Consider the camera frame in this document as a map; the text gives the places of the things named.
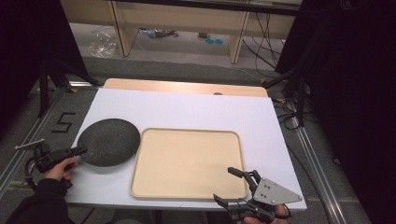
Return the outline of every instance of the person's hand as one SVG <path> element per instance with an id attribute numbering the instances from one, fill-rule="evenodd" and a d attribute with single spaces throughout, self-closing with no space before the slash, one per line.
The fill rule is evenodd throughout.
<path id="1" fill-rule="evenodd" d="M 72 168 L 65 171 L 64 167 L 68 164 L 72 164 Z M 71 180 L 73 178 L 72 171 L 77 167 L 77 158 L 64 159 L 61 163 L 56 164 L 51 170 L 44 173 L 44 178 L 51 178 L 61 181 L 63 178 Z"/>
<path id="2" fill-rule="evenodd" d="M 275 213 L 279 216 L 286 216 L 288 213 L 286 212 L 285 206 L 283 204 L 278 204 L 276 206 Z M 263 222 L 260 222 L 257 218 L 255 217 L 245 217 L 244 222 L 246 224 L 263 224 Z M 289 221 L 287 219 L 279 219 L 275 218 L 274 221 L 271 222 L 271 224 L 289 224 Z"/>

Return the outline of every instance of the cable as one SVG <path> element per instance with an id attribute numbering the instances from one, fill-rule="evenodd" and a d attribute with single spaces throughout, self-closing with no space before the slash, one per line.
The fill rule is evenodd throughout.
<path id="1" fill-rule="evenodd" d="M 139 42 L 138 42 L 137 40 L 135 40 L 134 42 L 136 43 L 136 45 L 137 45 L 139 48 L 141 48 L 141 49 L 146 53 L 146 55 L 148 56 L 148 59 L 149 59 L 150 61 L 155 62 L 155 63 L 171 63 L 171 62 L 168 62 L 168 61 L 153 60 L 153 59 L 149 56 L 149 52 L 148 52 L 147 50 L 145 50 L 145 49 L 139 44 Z M 182 63 L 182 64 L 195 64 L 195 65 L 201 65 L 201 64 L 198 64 L 198 63 Z M 253 78 L 258 79 L 258 80 L 262 80 L 260 77 L 255 77 L 255 76 L 251 75 L 249 72 L 247 72 L 247 71 L 245 71 L 245 70 L 243 70 L 243 69 L 240 69 L 240 68 L 223 67 L 223 66 L 215 65 L 215 64 L 212 65 L 212 66 L 216 66 L 216 67 L 220 67 L 220 68 L 225 68 L 225 69 L 229 69 L 229 70 L 234 70 L 234 71 L 238 71 L 238 72 L 243 72 L 243 73 L 247 74 L 247 75 L 250 76 L 250 77 L 253 77 Z"/>
<path id="2" fill-rule="evenodd" d="M 290 108 L 287 107 L 287 102 L 288 102 L 288 101 L 292 101 L 293 103 L 296 103 L 296 102 L 294 102 L 294 99 L 285 99 L 283 103 L 282 103 L 282 102 L 275 102 L 275 101 L 273 100 L 273 102 L 276 103 L 276 105 L 274 105 L 274 107 L 282 107 L 283 110 L 287 112 L 286 114 L 282 114 L 282 115 L 278 115 L 278 116 L 277 116 L 279 119 L 280 119 L 280 118 L 283 118 L 283 119 L 279 122 L 279 124 L 282 124 L 282 123 L 283 123 L 283 126 L 284 126 L 287 130 L 296 130 L 296 129 L 298 129 L 298 128 L 300 127 L 300 124 L 298 124 L 297 127 L 293 127 L 293 128 L 291 128 L 290 126 L 287 125 L 287 122 L 288 122 L 289 119 L 292 119 L 292 118 L 294 118 L 294 117 L 297 116 L 297 112 L 296 112 L 296 111 L 293 111 L 293 110 L 291 110 Z M 314 114 L 314 110 L 313 110 L 313 108 L 312 108 L 311 110 L 304 111 L 303 114 L 304 114 L 304 115 Z M 310 122 L 313 122 L 313 123 L 318 123 L 317 120 L 315 120 L 315 119 L 308 119 L 307 117 L 304 117 L 304 120 L 307 120 L 307 121 L 310 121 Z"/>
<path id="3" fill-rule="evenodd" d="M 276 56 L 274 54 L 274 51 L 272 49 L 271 39 L 270 39 L 269 22 L 270 22 L 270 18 L 271 18 L 270 15 L 271 14 L 268 13 L 266 15 L 267 15 L 267 23 L 266 23 L 266 27 L 265 27 L 265 31 L 264 31 L 263 28 L 262 28 L 262 23 L 261 23 L 260 18 L 259 18 L 259 14 L 256 12 L 256 18 L 257 18 L 257 21 L 259 22 L 260 28 L 262 29 L 263 38 L 265 38 L 265 40 L 266 40 L 266 42 L 268 44 L 268 47 L 271 50 L 271 56 L 272 56 L 272 58 L 274 60 L 275 66 L 276 66 L 277 65 L 277 58 L 276 58 Z"/>
<path id="4" fill-rule="evenodd" d="M 324 212 L 325 212 L 325 215 L 326 215 L 326 218 L 327 218 L 327 222 L 328 222 L 329 224 L 331 224 L 332 222 L 331 222 L 331 219 L 330 219 L 329 211 L 326 209 L 326 207 L 327 207 L 327 206 L 326 206 L 326 203 L 324 202 L 323 196 L 321 195 L 321 193 L 319 192 L 317 186 L 315 185 L 314 180 L 313 180 L 312 177 L 309 175 L 309 173 L 308 173 L 308 171 L 305 169 L 305 166 L 303 165 L 303 163 L 300 161 L 300 159 L 297 157 L 297 155 L 294 153 L 294 151 L 291 150 L 291 148 L 289 147 L 288 144 L 286 144 L 286 147 L 288 148 L 289 152 L 293 155 L 293 157 L 297 160 L 297 162 L 300 164 L 301 168 L 303 169 L 303 171 L 304 171 L 305 174 L 306 174 L 306 177 L 308 177 L 309 181 L 311 182 L 312 187 L 314 188 L 315 193 L 318 195 L 318 197 L 319 197 L 319 199 L 320 199 L 320 202 L 321 202 L 321 204 L 322 204 L 322 206 L 323 206 L 323 210 L 324 210 Z"/>
<path id="5" fill-rule="evenodd" d="M 243 39 L 242 42 L 245 44 L 245 46 L 250 50 L 251 53 L 253 53 L 254 55 L 256 55 L 256 69 L 257 68 L 257 58 L 260 58 L 261 60 L 263 60 L 265 63 L 268 63 L 268 65 L 270 65 L 271 67 L 273 67 L 275 69 L 275 66 L 271 63 L 269 63 L 268 61 L 266 61 L 262 56 L 260 56 L 257 52 L 254 52 L 253 49 L 251 49 L 247 42 L 245 42 L 245 40 Z"/>
<path id="6" fill-rule="evenodd" d="M 35 169 L 36 163 L 33 164 L 33 166 L 31 167 L 31 169 L 29 169 L 29 164 L 30 164 L 30 162 L 32 162 L 32 161 L 34 161 L 34 160 L 35 160 L 34 157 L 30 158 L 30 159 L 25 163 L 25 166 L 24 166 L 24 173 L 25 173 L 25 180 L 26 180 L 26 183 L 27 183 L 27 185 L 28 185 L 33 191 L 35 191 L 35 190 L 37 189 L 37 185 L 35 184 L 35 181 L 33 180 L 33 177 L 32 177 L 32 172 L 33 172 L 33 170 Z"/>
<path id="7" fill-rule="evenodd" d="M 271 51 L 271 49 L 265 48 L 265 47 L 261 46 L 259 43 L 257 43 L 257 41 L 254 39 L 254 36 L 252 36 L 251 38 L 253 39 L 254 43 L 256 43 L 260 48 Z"/>

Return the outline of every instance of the metal rail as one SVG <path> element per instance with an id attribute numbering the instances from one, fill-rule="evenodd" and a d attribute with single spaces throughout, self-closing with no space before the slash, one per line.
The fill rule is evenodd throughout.
<path id="1" fill-rule="evenodd" d="M 37 119 L 32 129 L 21 143 L 22 145 L 35 141 L 37 137 L 41 134 L 43 127 L 45 126 L 46 121 L 52 112 L 52 109 L 55 107 L 56 103 L 58 103 L 63 93 L 64 88 L 57 89 L 57 91 L 54 93 L 53 100 L 49 104 L 49 109 L 46 111 L 46 113 L 44 113 L 41 118 Z M 18 170 L 21 168 L 22 164 L 25 162 L 28 153 L 29 151 L 26 150 L 16 150 L 6 169 L 0 175 L 0 199 L 6 193 L 9 183 L 14 178 Z"/>
<path id="2" fill-rule="evenodd" d="M 288 103 L 288 107 L 296 111 L 296 108 L 293 103 Z M 297 118 L 293 118 L 292 122 L 295 127 L 298 125 Z M 318 189 L 320 190 L 321 195 L 323 196 L 323 200 L 326 203 L 330 218 L 332 219 L 332 223 L 334 224 L 346 224 L 347 220 L 344 216 L 344 213 L 341 209 L 340 203 L 337 201 L 334 192 L 332 191 L 332 187 L 330 186 L 330 182 L 327 179 L 323 168 L 320 165 L 318 157 L 315 153 L 315 150 L 309 141 L 308 135 L 305 131 L 304 127 L 299 127 L 297 129 L 298 137 L 300 138 L 301 144 L 303 145 L 303 149 L 306 157 L 308 158 L 309 164 L 314 172 L 315 179 L 318 181 Z"/>

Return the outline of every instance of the metal bar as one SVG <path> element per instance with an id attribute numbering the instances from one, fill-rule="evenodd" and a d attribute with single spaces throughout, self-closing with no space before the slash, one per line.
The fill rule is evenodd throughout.
<path id="1" fill-rule="evenodd" d="M 293 111 L 296 110 L 293 103 L 288 103 L 288 107 Z M 293 118 L 292 121 L 294 126 L 297 127 L 299 120 L 297 118 Z M 330 214 L 330 218 L 332 219 L 332 223 L 340 223 L 340 224 L 347 223 L 347 220 L 344 216 L 341 206 L 337 201 L 334 192 L 332 191 L 332 187 L 330 186 L 329 180 L 327 179 L 320 165 L 320 162 L 318 161 L 318 157 L 315 153 L 315 150 L 311 142 L 309 141 L 305 128 L 299 127 L 297 129 L 297 134 L 300 138 L 301 144 L 303 145 L 303 149 L 306 157 L 308 158 L 309 164 L 314 172 L 315 179 L 318 181 L 318 188 L 323 196 L 324 202 L 326 203 L 327 209 Z"/>
<path id="2" fill-rule="evenodd" d="M 30 132 L 26 135 L 25 139 L 22 142 L 22 145 L 29 144 L 35 141 L 35 139 L 41 134 L 44 125 L 46 124 L 47 118 L 50 116 L 53 107 L 55 107 L 56 103 L 60 100 L 61 96 L 64 93 L 64 88 L 58 89 L 55 92 L 53 100 L 49 104 L 49 109 L 46 113 L 38 118 L 35 124 L 33 125 Z M 21 165 L 25 161 L 29 151 L 26 150 L 16 150 L 14 156 L 9 161 L 6 169 L 0 175 L 0 199 L 6 193 L 7 187 L 11 180 L 14 178 L 15 174 L 21 168 Z"/>
<path id="3" fill-rule="evenodd" d="M 320 12 L 313 10 L 300 10 L 299 7 L 275 7 L 275 6 L 262 6 L 253 5 L 246 3 L 235 3 L 235 2 L 220 2 L 220 1 L 192 1 L 192 0 L 116 0 L 114 2 L 129 2 L 129 3 L 141 3 L 141 4 L 154 4 L 163 6 L 174 6 L 174 7 L 201 7 L 231 11 L 246 11 L 246 12 L 258 12 L 258 13 L 271 13 L 277 15 L 297 16 L 305 15 L 312 16 L 318 15 Z"/>

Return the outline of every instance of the white table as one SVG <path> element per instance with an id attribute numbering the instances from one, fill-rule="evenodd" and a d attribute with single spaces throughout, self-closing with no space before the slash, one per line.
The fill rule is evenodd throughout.
<path id="1" fill-rule="evenodd" d="M 247 171 L 303 195 L 268 97 L 100 89 L 81 125 L 79 135 L 101 119 L 125 119 L 139 132 L 147 128 L 233 131 L 239 134 Z M 79 160 L 70 204 L 147 209 L 221 209 L 213 200 L 142 200 L 130 193 L 134 156 L 114 167 L 95 167 Z M 289 203 L 291 210 L 305 210 L 305 201 Z"/>

